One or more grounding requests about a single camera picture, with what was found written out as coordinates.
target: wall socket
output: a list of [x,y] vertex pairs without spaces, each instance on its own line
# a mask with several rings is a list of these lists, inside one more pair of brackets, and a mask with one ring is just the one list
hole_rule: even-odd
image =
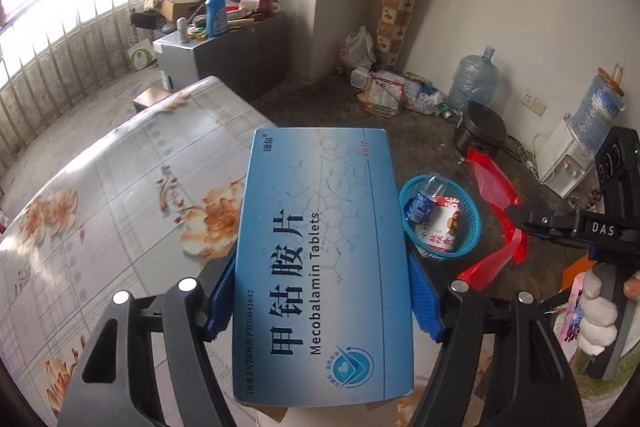
[[533,107],[533,103],[536,101],[536,97],[525,91],[520,101],[531,109]]
[[546,109],[546,103],[525,91],[520,99],[520,103],[530,108],[536,115],[542,116]]

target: plastic basket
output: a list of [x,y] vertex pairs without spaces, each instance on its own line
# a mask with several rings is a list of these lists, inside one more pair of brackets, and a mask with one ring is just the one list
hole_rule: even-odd
[[462,219],[460,219],[460,228],[456,234],[454,249],[450,252],[435,250],[434,248],[425,245],[415,234],[409,219],[404,216],[405,204],[413,198],[418,191],[420,191],[420,187],[430,176],[433,176],[433,174],[416,176],[415,178],[407,181],[404,184],[404,187],[402,187],[399,197],[400,208],[402,210],[402,226],[422,255],[431,257],[432,259],[437,259],[438,261],[444,261],[445,259],[451,259],[453,257],[462,257],[476,247],[480,239],[480,230],[482,228],[478,208],[476,207],[474,200],[471,199],[471,196],[466,193],[464,188],[448,180],[447,188],[444,193],[445,196],[459,199],[460,210],[462,211]]

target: blue detergent bottle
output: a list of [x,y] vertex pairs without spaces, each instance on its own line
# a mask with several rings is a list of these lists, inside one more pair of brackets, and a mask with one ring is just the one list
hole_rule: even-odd
[[225,0],[206,0],[207,37],[219,37],[227,32]]

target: hand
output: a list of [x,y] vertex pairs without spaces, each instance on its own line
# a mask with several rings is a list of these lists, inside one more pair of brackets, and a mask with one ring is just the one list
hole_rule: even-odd
[[[613,302],[600,297],[602,281],[593,271],[589,270],[582,282],[582,297],[580,309],[580,333],[578,347],[587,355],[599,355],[604,348],[616,340],[618,330],[614,326],[618,318],[618,310]],[[628,299],[640,299],[640,271],[625,282],[624,293]],[[636,307],[636,314],[626,338],[622,355],[631,350],[640,339],[640,305]]]

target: dark floor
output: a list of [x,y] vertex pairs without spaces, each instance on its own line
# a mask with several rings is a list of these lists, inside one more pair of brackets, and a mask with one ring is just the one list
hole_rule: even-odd
[[[379,118],[360,108],[356,93],[348,78],[336,73],[288,94],[274,96],[271,93],[252,104],[279,126],[382,127],[389,133],[398,189],[413,176],[437,171],[467,190],[480,211],[482,235],[472,253],[460,260],[444,261],[452,276],[501,248],[504,241],[500,222],[480,197],[470,166],[462,161],[453,146],[453,124],[409,110],[401,111],[392,120]],[[522,163],[504,152],[497,155],[495,162],[511,180],[523,204],[564,207],[564,202],[540,185]],[[562,270],[583,254],[580,250],[529,237],[526,260],[518,265],[510,262],[485,293],[511,299],[519,290],[526,289],[538,299],[549,298],[558,292]]]

